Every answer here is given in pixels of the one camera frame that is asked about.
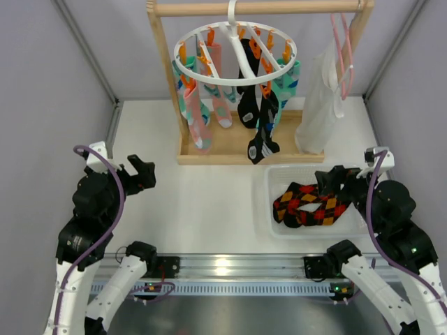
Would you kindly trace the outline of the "pink teal sock front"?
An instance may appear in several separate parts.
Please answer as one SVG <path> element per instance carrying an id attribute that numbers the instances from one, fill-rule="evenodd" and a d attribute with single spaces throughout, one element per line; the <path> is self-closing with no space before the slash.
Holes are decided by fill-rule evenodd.
<path id="1" fill-rule="evenodd" d="M 194 80 L 185 89 L 183 99 L 185 116 L 193 143 L 200 153 L 206 154 L 212 146 L 212 134 L 208 128 L 210 111 L 201 101 L 199 88 Z"/>

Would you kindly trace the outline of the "pink teal sock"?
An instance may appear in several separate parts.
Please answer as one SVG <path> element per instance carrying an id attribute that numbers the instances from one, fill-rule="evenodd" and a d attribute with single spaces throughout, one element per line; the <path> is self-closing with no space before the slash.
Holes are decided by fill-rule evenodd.
<path id="1" fill-rule="evenodd" d="M 207 46 L 208 52 L 213 61 L 219 76 L 221 76 L 221 45 L 218 43 L 212 43 Z M 230 128 L 232 126 L 232 117 L 226 97 L 222 87 L 213 84 L 204 84 L 206 92 L 212 97 L 213 110 L 216 115 L 219 125 L 223 128 Z"/>
<path id="2" fill-rule="evenodd" d="M 183 99 L 185 116 L 193 143 L 200 153 L 206 154 L 212 146 L 212 134 L 208 128 L 210 111 L 201 101 L 199 88 L 194 80 L 185 89 Z"/>

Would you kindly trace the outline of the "orange clothes peg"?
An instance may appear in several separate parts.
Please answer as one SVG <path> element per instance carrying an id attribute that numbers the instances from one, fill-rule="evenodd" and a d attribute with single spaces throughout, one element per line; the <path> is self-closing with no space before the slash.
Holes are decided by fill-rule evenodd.
<path id="1" fill-rule="evenodd" d="M 268 82 L 266 85 L 261 84 L 260 85 L 261 93 L 264 97 L 264 99 L 268 99 L 270 97 L 271 91 L 272 91 L 272 85 L 270 82 Z"/>

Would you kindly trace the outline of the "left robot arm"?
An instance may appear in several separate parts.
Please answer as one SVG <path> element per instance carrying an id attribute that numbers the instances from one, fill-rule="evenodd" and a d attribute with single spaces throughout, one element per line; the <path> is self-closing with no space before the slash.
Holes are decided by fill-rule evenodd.
<path id="1" fill-rule="evenodd" d="M 113 237 L 110 228 L 122 215 L 122 201 L 156 185 L 155 164 L 128 157 L 136 169 L 115 173 L 86 168 L 73 195 L 73 217 L 58 236 L 57 279 L 45 334 L 107 334 L 110 323 L 136 282 L 151 274 L 156 247 L 141 241 L 127 246 L 118 270 L 94 300 L 94 277 Z"/>

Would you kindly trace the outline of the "mint green sock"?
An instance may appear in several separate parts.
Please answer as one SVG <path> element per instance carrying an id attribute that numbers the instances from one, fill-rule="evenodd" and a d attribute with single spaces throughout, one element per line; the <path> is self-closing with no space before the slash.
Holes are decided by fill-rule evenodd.
<path id="1" fill-rule="evenodd" d="M 175 61 L 172 61 L 172 65 L 173 65 L 173 74 L 174 74 L 174 78 L 175 78 L 176 91 L 177 91 L 177 97 L 178 97 L 178 101 L 179 101 L 180 112 L 181 112 L 181 115 L 183 116 L 183 118 L 187 119 L 186 105 L 185 105 L 184 97 L 183 97 L 183 94 L 185 91 L 185 86 L 181 81 L 182 72 L 178 68 Z M 186 58 L 185 67 L 196 73 L 197 72 L 196 57 L 188 56 Z M 209 108 L 206 105 L 204 105 L 204 103 L 202 101 L 200 102 L 200 111 L 201 111 L 202 118 L 203 118 L 205 125 L 208 126 L 210 123 L 210 111 L 209 111 Z"/>
<path id="2" fill-rule="evenodd" d="M 279 124 L 281 114 L 287 102 L 296 95 L 300 76 L 300 67 L 301 63 L 295 60 L 293 66 L 288 70 L 288 72 L 273 80 L 272 89 L 279 102 L 278 112 L 274 122 L 275 126 Z"/>

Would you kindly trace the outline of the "white round clip hanger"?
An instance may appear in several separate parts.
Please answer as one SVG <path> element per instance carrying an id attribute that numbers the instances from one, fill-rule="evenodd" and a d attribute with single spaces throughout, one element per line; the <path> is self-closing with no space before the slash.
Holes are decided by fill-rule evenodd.
<path id="1" fill-rule="evenodd" d="M 236 19 L 237 2 L 223 5 L 226 21 L 203 25 L 186 33 L 176 43 L 174 61 L 188 78 L 215 86 L 236 87 L 268 84 L 291 72 L 298 54 L 293 39 L 274 27 Z M 217 69 L 217 59 L 211 55 L 214 34 L 220 31 L 235 54 L 242 77 L 229 78 Z M 186 42 L 194 40 L 196 57 L 204 72 L 194 72 L 186 66 Z"/>

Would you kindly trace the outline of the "black white striped sock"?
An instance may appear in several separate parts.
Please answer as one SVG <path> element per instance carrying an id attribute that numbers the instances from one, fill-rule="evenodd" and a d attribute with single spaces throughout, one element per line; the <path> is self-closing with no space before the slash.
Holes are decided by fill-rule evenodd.
<path id="1" fill-rule="evenodd" d="M 247 157 L 254 165 L 280 151 L 280 146 L 272 140 L 278 107 L 279 101 L 273 91 L 267 98 L 262 97 L 256 135 L 247 147 Z"/>

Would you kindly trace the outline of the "black sock with grey patch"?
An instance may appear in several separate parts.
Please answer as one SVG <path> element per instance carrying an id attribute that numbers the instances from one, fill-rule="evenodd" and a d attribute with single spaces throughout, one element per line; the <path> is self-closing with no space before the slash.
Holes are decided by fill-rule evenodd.
<path id="1" fill-rule="evenodd" d="M 260 59 L 255 57 L 249 42 L 250 40 L 248 38 L 243 38 L 241 40 L 249 65 L 254 72 L 254 75 L 257 75 Z M 237 113 L 240 121 L 246 128 L 255 128 L 259 118 L 259 107 L 256 101 L 256 87 L 251 85 L 236 87 L 236 89 L 239 98 Z"/>

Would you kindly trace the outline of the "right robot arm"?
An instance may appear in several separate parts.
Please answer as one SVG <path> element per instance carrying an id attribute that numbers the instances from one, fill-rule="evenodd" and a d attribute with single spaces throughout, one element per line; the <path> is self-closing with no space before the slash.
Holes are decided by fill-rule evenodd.
<path id="1" fill-rule="evenodd" d="M 445 334 L 446 291 L 438 257 L 429 236 L 411 219 L 416 208 L 408 189 L 393 180 L 376 181 L 358 168 L 337 165 L 315 173 L 320 195 L 348 200 L 372 229 L 372 241 L 394 268 L 405 289 L 403 299 L 348 239 L 327 249 L 323 258 L 331 274 L 352 281 L 380 312 L 394 334 Z"/>

